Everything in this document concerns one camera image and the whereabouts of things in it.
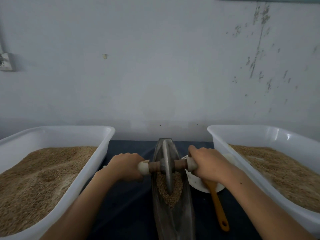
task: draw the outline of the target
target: wooden handle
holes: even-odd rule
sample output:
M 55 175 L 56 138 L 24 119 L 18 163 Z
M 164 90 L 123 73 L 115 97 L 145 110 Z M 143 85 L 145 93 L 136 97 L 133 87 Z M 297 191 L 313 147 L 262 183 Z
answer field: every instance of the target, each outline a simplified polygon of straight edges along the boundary
M 202 182 L 207 186 L 210 191 L 212 201 L 214 203 L 214 208 L 216 210 L 217 218 L 221 229 L 225 232 L 230 231 L 229 223 L 226 215 L 223 211 L 221 202 L 216 192 L 217 183 L 209 180 L 202 180 Z

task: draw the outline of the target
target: white wall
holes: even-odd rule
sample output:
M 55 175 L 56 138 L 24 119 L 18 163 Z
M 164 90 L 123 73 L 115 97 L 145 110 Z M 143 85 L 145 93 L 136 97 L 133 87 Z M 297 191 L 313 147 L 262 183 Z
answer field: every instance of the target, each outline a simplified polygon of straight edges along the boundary
M 267 124 L 320 141 L 319 4 L 0 0 L 0 30 L 18 70 L 0 72 L 0 138 L 110 125 L 114 139 L 210 140 L 208 125 Z

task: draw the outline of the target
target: left hand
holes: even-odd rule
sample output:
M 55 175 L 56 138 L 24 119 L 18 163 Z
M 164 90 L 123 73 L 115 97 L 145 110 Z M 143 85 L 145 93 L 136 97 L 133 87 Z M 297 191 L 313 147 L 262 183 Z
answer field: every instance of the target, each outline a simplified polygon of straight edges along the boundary
M 121 153 L 114 156 L 104 169 L 111 170 L 118 180 L 141 181 L 143 176 L 138 170 L 138 163 L 142 161 L 144 159 L 137 153 Z

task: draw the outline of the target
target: grain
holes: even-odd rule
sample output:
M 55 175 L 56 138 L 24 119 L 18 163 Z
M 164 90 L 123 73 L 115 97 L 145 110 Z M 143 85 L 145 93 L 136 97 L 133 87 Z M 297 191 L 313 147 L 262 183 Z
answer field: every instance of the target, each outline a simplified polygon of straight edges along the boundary
M 174 205 L 179 201 L 182 193 L 183 182 L 181 179 L 181 174 L 178 172 L 175 172 L 173 174 L 173 192 L 171 195 L 168 194 L 166 176 L 164 174 L 157 172 L 156 181 L 160 195 L 163 197 L 165 203 L 172 209 Z
M 0 174 L 0 237 L 21 232 L 49 214 L 96 149 L 40 149 Z
M 320 213 L 320 175 L 269 147 L 230 146 L 288 200 Z

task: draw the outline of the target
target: electrical outlet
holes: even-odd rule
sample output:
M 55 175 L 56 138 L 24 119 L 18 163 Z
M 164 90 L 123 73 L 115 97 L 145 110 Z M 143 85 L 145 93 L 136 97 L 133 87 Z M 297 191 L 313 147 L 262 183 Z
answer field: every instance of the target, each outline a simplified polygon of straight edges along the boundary
M 13 71 L 13 59 L 10 53 L 0 53 L 0 70 Z

